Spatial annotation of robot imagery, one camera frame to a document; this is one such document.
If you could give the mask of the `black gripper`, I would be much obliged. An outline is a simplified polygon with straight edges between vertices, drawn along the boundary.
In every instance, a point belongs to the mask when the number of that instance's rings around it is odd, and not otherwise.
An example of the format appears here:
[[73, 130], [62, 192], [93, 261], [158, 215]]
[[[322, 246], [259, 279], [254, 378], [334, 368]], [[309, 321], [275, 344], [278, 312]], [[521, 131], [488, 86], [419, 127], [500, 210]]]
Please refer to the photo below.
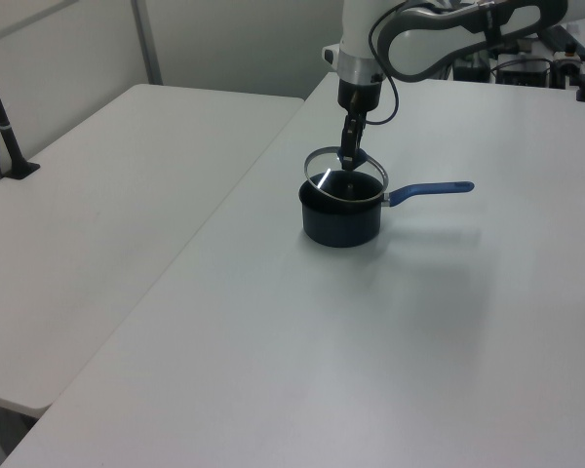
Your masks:
[[361, 149], [366, 114], [378, 107], [380, 94], [380, 83], [362, 86], [338, 81], [337, 102], [348, 113], [340, 141], [340, 162], [345, 171], [353, 171], [354, 164], [362, 165], [367, 159]]

